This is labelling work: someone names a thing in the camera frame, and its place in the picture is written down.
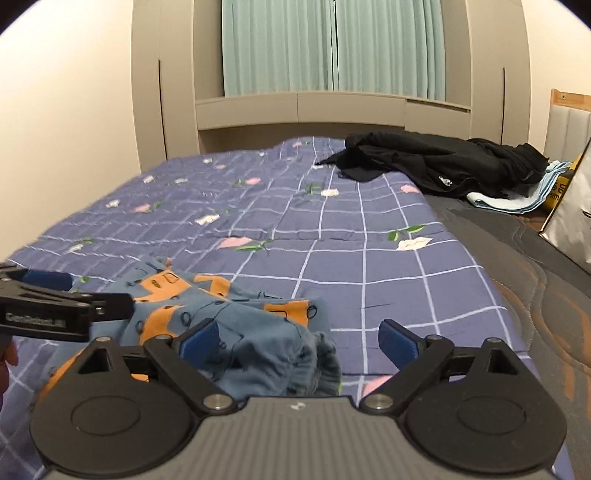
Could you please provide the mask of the person's left hand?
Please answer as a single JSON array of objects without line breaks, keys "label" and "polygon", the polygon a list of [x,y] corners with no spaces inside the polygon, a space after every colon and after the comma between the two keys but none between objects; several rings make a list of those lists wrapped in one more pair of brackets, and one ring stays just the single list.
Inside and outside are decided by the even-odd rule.
[{"label": "person's left hand", "polygon": [[0,361],[0,408],[4,404],[4,395],[6,394],[10,383],[10,367],[16,367],[19,364],[17,345],[11,340],[6,348],[1,352]]}]

